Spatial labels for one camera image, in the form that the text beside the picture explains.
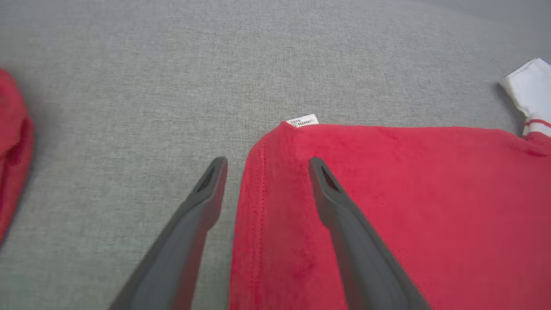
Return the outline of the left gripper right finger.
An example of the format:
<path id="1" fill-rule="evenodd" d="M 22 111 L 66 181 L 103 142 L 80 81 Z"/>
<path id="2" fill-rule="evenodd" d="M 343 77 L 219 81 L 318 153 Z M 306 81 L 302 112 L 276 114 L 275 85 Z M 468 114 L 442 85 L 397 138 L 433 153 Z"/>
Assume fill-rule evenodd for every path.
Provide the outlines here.
<path id="1" fill-rule="evenodd" d="M 317 212 L 329 230 L 350 310 L 429 310 L 415 283 L 319 157 L 309 160 Z"/>

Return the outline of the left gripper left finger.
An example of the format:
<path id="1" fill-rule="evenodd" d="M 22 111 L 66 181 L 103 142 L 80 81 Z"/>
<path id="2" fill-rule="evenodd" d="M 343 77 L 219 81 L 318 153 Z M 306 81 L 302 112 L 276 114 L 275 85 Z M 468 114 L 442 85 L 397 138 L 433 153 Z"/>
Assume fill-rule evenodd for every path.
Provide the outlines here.
<path id="1" fill-rule="evenodd" d="M 217 223 L 228 160 L 213 159 L 112 302 L 112 310 L 189 310 L 208 231 Z"/>

